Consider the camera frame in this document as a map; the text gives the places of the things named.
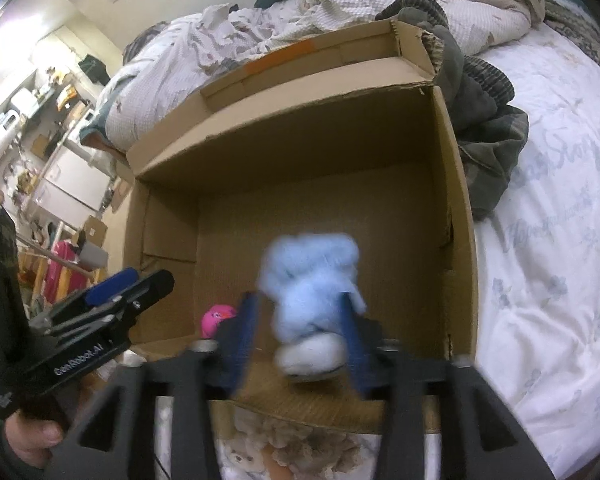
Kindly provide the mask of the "person left hand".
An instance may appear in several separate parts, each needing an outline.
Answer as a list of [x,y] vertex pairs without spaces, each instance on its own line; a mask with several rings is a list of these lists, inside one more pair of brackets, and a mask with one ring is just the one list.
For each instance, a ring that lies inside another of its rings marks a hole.
[[65,437],[65,431],[57,422],[31,418],[22,411],[6,419],[4,431],[15,456],[38,469],[46,466],[52,457],[52,449]]

